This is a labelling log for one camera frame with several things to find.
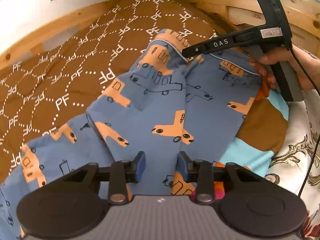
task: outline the finger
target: finger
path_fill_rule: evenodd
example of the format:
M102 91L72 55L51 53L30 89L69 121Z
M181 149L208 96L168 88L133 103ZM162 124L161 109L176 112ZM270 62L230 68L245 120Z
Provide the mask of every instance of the finger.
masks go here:
M273 90L276 90L276 84L271 84L270 88L273 89Z
M272 65L277 62L290 61L292 54L284 47L274 48L259 58L259 62Z
M276 84L276 78L275 78L275 76L272 75L272 74L268 74L268 76L267 76L267 82L268 82L269 84Z
M266 68L262 64L256 63L254 67L261 76L265 77L268 74Z

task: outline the orange truck print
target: orange truck print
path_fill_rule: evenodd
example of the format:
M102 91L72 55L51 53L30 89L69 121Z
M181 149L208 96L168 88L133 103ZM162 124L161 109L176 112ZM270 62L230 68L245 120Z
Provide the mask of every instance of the orange truck print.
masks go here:
M180 140L182 140L183 143L190 144L194 141L194 137L183 128L184 117L185 110L176 111L173 124L155 125L152 129L152 133L162 136L174 137L174 142L179 142Z
M68 140L73 144L77 141L77 137L74 134L73 130L66 123L54 132L50 133L50 136L52 137L52 139L57 141L60 139L62 134L64 134L68 138Z
M237 103L237 102L234 102L234 101L230 101L227 106L236 110L237 112L239 113L242 113L242 114L247 114L250 110L250 107L252 106L254 102L254 98L249 98L248 102L246 105L243 105L241 103Z
M191 183L186 183L183 180L179 172L176 171L174 176L172 176L173 180L168 182L169 177L167 176L163 183L171 188L172 195L190 195L195 190L195 187Z
M244 70L231 64L228 61L222 60L219 64L220 66L225 67L231 74L242 77L244 75Z
M180 53L184 48L187 48L190 46L189 42L184 37L182 37L180 33L177 33L170 29L167 29L164 33L158 34L155 39L165 40L169 42Z
M173 82L172 75L163 76L162 73L155 70L152 65L143 63L139 71L132 73L130 80L145 89L144 94L148 92L162 93L166 96L170 91L182 91L182 83Z
M120 94L123 88L124 82L122 82L118 78L115 78L113 82L104 90L102 95L108 97L108 102L110 103L115 101L123 107L128 107L128 105L130 104L130 99L125 98L123 95Z
M26 179L27 183L36 179L39 187L43 187L46 184L46 179L42 174L39 160L34 154L35 150L33 149L34 148L30 149L26 144L22 146L22 150L24 152L24 156L21 160L23 176Z
M122 147L127 147L127 145L129 145L127 140L122 138L120 134L111 128L111 124L103 122L94 122L94 124L104 140L106 140L107 137L111 137Z
M167 63L170 60L170 54L166 47L162 45L151 45L147 53L139 60L137 67L142 64L150 64L162 75L170 75L174 71L167 68Z

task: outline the gray gripper base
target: gray gripper base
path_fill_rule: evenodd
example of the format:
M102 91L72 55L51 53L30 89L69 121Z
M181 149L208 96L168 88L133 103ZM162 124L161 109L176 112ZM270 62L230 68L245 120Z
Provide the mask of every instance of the gray gripper base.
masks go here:
M26 236L25 240L39 240ZM225 225L210 206L188 196L135 196L112 207L93 230L71 240L254 240ZM297 235L274 238L301 240Z

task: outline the human hand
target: human hand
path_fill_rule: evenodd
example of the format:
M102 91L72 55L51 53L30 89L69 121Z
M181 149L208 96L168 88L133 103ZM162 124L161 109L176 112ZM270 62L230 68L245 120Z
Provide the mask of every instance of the human hand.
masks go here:
M293 46L293 51L310 76L316 86L319 88L320 86L320 60L311 57L307 52L298 48L297 46ZM250 62L255 63L255 68L261 76L266 77L267 84L270 88L276 89L276 78L271 73L268 73L265 65L272 65L277 62L288 61L290 65L293 67L295 72L297 73L297 77L300 83L302 90L311 90L313 89L313 85L309 81L308 77L305 75L299 64L294 59L290 50L287 50L284 47L278 47L268 51L264 54L258 62L250 57Z

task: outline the wooden headboard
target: wooden headboard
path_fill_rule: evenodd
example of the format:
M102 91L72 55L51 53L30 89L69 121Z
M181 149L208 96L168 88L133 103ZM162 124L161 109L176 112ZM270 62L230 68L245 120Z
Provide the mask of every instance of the wooden headboard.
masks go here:
M89 26L119 0L93 4L58 18L23 37L0 54L0 69L13 64L26 51L43 52L42 42L78 25ZM208 13L218 13L235 24L261 25L265 22L257 0L187 0ZM320 3L314 0L281 0L291 25L294 44L320 57Z

